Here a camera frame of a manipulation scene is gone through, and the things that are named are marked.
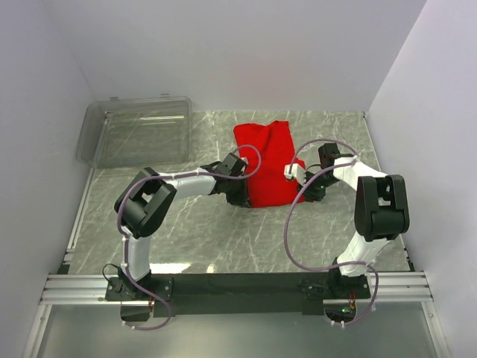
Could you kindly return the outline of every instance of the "wall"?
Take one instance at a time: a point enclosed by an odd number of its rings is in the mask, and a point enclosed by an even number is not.
[[[0,356],[20,357],[61,263],[87,175],[75,161],[93,102],[37,0],[0,3]]]
[[[477,351],[477,2],[429,0],[369,112],[383,169],[405,176],[406,243],[455,357]]]
[[[43,0],[100,99],[368,110],[425,0]]]

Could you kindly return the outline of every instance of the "gray wall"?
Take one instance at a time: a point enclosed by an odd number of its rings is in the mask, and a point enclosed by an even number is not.
[[[61,263],[87,168],[75,161],[93,101],[37,0],[0,4],[0,356],[19,357]]]
[[[99,99],[368,110],[425,0],[44,0]]]
[[[477,351],[477,2],[429,0],[369,112],[387,172],[405,176],[406,243],[455,357]]]

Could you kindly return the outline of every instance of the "red cloth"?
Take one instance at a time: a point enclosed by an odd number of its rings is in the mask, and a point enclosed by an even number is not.
[[[275,121],[269,125],[247,123],[233,128],[237,145],[254,145],[262,155],[262,166],[247,179],[252,207],[274,207],[290,204],[297,196],[298,183],[288,181],[283,174],[285,166],[293,159],[295,149],[288,122]],[[258,164],[256,153],[251,148],[240,149],[240,156],[248,159],[246,174]],[[305,163],[296,160],[303,168]]]

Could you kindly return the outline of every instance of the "plastic container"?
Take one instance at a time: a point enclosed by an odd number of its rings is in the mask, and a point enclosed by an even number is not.
[[[95,168],[187,162],[191,123],[187,97],[95,102],[86,110],[76,158]]]

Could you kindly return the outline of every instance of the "gray marble surface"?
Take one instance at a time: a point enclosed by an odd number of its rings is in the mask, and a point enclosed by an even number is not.
[[[274,120],[289,121],[295,147],[320,136],[341,139],[360,152],[364,163],[379,167],[362,113],[222,111],[194,113],[191,161],[154,168],[158,172],[181,172],[222,160],[236,146],[235,125],[268,124]],[[318,147],[305,148],[300,158],[307,165],[319,162]],[[121,262],[121,236],[116,230],[113,203],[137,171],[95,171],[70,274],[98,274],[105,263]],[[328,188],[322,202],[297,205],[289,232],[294,256],[307,266],[330,264],[354,234],[354,202],[354,191],[338,183]],[[233,207],[226,203],[224,195],[175,202],[151,243],[153,269],[194,273],[299,271],[283,248],[288,209],[289,206]],[[375,267],[380,271],[408,271],[406,256],[401,239],[397,239],[379,254]]]

